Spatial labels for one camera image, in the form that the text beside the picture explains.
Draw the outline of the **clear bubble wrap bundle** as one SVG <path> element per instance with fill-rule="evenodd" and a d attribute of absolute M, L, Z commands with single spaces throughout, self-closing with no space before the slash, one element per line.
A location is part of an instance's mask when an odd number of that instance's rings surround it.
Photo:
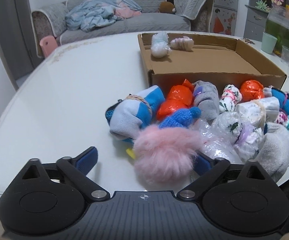
<path fill-rule="evenodd" d="M 202 143 L 198 148 L 200 153 L 211 159 L 224 158 L 231 164 L 243 164 L 227 137 L 223 137 L 205 119 L 198 119 L 192 129 L 201 136 Z"/>

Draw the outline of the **pink fluffy pompom hat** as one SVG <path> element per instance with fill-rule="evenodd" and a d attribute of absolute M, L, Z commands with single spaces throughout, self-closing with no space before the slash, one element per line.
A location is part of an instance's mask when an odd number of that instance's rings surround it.
<path fill-rule="evenodd" d="M 193 170 L 197 151 L 205 144 L 192 125 L 201 116 L 198 107 L 182 108 L 159 124 L 141 130 L 134 140 L 134 169 L 148 184 L 179 181 Z"/>

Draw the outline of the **grey white towel sock roll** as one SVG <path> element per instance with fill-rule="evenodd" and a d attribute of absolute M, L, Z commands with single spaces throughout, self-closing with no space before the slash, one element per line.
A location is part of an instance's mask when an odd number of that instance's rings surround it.
<path fill-rule="evenodd" d="M 281 124 L 266 123 L 255 160 L 277 183 L 289 165 L 289 131 Z"/>

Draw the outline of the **white purple band sock roll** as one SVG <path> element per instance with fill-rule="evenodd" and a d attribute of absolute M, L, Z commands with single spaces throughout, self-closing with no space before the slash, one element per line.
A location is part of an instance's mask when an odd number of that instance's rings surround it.
<path fill-rule="evenodd" d="M 263 137 L 262 129 L 243 121 L 237 112 L 224 112 L 213 120 L 212 128 L 228 142 L 242 163 L 254 159 Z"/>

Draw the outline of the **blue white striped sock roll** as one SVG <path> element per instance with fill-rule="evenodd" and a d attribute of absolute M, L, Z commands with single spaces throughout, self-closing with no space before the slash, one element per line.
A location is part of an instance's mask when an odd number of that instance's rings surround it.
<path fill-rule="evenodd" d="M 140 132 L 155 119 L 161 104 L 165 101 L 159 86 L 154 85 L 109 107 L 105 118 L 110 134 L 120 141 L 133 142 Z"/>

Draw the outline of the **white sock cream band roll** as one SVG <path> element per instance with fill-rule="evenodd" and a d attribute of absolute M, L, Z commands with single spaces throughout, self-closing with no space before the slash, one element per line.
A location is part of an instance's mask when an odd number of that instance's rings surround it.
<path fill-rule="evenodd" d="M 243 122 L 248 122 L 254 127 L 264 128 L 267 122 L 274 122 L 279 114 L 280 103 L 276 97 L 268 97 L 239 103 L 235 111 Z"/>

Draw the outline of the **white green leaf sock roll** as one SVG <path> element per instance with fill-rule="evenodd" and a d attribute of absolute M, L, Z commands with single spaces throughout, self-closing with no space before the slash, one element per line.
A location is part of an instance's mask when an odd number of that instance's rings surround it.
<path fill-rule="evenodd" d="M 236 105 L 242 101 L 240 90 L 234 85 L 226 85 L 219 100 L 219 111 L 234 112 Z"/>

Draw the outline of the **orange plastic bag bundle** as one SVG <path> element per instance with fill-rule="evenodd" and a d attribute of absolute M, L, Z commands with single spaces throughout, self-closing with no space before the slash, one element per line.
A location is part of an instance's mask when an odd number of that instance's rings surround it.
<path fill-rule="evenodd" d="M 193 85 L 187 79 L 181 85 L 173 86 L 157 111 L 157 120 L 162 121 L 179 109 L 190 108 L 193 105 L 193 90 Z"/>

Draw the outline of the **blue knit sock bundle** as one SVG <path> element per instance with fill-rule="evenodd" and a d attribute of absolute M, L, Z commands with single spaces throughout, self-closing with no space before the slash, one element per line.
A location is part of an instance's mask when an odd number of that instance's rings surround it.
<path fill-rule="evenodd" d="M 265 87 L 263 89 L 265 97 L 275 97 L 279 101 L 279 109 L 289 115 L 289 93 L 285 93 L 274 87 Z"/>

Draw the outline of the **pale pink sock roll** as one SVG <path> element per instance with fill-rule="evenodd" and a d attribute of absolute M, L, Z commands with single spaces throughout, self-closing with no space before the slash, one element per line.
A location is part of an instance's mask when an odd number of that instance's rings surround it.
<path fill-rule="evenodd" d="M 171 41 L 170 47 L 175 50 L 192 51 L 195 42 L 188 36 L 175 38 Z"/>

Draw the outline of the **white fluffy teal sock roll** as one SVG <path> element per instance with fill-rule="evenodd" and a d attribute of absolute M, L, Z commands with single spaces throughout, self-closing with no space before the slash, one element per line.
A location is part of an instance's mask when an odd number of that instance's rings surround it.
<path fill-rule="evenodd" d="M 169 55 L 171 48 L 168 45 L 168 34 L 161 31 L 152 36 L 151 55 L 155 58 L 163 58 Z"/>

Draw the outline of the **green plastic cup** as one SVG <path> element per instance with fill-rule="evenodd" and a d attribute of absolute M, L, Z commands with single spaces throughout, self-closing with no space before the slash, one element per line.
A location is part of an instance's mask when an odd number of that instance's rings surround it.
<path fill-rule="evenodd" d="M 262 44 L 261 50 L 267 54 L 272 54 L 277 42 L 277 38 L 273 35 L 270 35 L 266 32 L 263 32 L 262 35 Z"/>

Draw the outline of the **light blue blanket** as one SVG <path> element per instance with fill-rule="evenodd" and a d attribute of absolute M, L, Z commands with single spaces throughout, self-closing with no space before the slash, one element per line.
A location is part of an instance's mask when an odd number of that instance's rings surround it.
<path fill-rule="evenodd" d="M 142 8 L 133 0 L 84 0 L 65 16 L 68 30 L 90 32 L 138 16 Z"/>

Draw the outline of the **glass fish tank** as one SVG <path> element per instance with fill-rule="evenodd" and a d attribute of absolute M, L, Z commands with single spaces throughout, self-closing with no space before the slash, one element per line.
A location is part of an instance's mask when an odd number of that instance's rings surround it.
<path fill-rule="evenodd" d="M 268 14 L 265 32 L 277 38 L 274 54 L 280 56 L 283 46 L 289 49 L 289 10 L 275 5 Z"/>

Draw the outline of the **brown plush toy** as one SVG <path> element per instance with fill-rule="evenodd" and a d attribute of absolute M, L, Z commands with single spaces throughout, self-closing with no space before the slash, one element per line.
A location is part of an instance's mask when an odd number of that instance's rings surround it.
<path fill-rule="evenodd" d="M 168 1 L 163 1 L 160 3 L 159 12 L 164 14 L 175 14 L 176 7 L 173 3 Z"/>

